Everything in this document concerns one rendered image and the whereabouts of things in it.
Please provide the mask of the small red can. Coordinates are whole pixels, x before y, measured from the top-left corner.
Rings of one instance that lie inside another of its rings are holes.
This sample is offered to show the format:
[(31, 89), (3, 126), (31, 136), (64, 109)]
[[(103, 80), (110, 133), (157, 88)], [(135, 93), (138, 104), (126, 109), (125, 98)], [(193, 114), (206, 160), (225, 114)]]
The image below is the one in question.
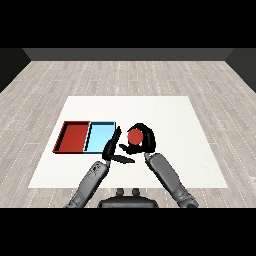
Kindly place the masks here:
[(133, 145), (139, 145), (143, 141), (143, 133), (135, 128), (128, 132), (128, 142)]

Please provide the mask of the red shallow open box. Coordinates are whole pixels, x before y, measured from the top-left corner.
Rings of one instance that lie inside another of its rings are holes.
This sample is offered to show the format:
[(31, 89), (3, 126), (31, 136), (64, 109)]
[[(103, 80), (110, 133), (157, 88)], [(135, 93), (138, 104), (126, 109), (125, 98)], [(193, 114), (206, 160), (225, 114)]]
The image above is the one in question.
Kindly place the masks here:
[(65, 121), (53, 148), (55, 154), (82, 154), (89, 121)]

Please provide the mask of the dark grey robot body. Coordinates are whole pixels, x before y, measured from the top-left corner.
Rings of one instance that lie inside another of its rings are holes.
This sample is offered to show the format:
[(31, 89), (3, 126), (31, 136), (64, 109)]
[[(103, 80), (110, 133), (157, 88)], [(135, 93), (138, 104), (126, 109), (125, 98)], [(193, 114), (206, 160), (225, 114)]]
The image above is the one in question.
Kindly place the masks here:
[(142, 197), (138, 188), (132, 189), (131, 196), (124, 195), (124, 189), (118, 188), (116, 195), (108, 199), (101, 200), (99, 208), (158, 208), (155, 200)]

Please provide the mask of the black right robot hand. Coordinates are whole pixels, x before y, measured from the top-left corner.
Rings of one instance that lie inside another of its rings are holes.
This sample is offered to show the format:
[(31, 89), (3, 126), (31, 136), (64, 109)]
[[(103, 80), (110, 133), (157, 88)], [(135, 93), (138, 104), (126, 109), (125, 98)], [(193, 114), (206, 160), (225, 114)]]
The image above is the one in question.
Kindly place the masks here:
[(128, 132), (135, 128), (139, 129), (143, 133), (142, 143), (139, 145), (133, 145), (128, 142), (128, 145), (120, 144), (119, 147), (129, 155), (137, 153), (153, 153), (156, 148), (153, 130), (143, 123), (136, 123), (128, 130)]

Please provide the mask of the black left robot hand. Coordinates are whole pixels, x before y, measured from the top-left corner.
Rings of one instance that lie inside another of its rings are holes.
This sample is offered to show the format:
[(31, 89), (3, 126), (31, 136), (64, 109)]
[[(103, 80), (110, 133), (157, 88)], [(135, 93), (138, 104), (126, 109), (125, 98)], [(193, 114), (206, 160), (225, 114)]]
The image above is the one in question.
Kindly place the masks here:
[(121, 128), (117, 127), (113, 133), (112, 138), (106, 143), (103, 149), (102, 158), (106, 162), (117, 161), (123, 164), (134, 163), (134, 160), (131, 158), (127, 158), (125, 156), (115, 154), (116, 145), (117, 145), (117, 142), (119, 141), (120, 135), (121, 135)]

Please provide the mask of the light blue shallow open box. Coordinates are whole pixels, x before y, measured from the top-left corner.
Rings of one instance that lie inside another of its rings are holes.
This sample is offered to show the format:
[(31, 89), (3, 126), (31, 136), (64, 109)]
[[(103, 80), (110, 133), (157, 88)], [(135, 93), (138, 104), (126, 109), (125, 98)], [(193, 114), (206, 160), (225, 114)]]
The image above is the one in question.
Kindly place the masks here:
[(92, 121), (84, 143), (85, 154), (101, 154), (116, 129), (114, 121)]

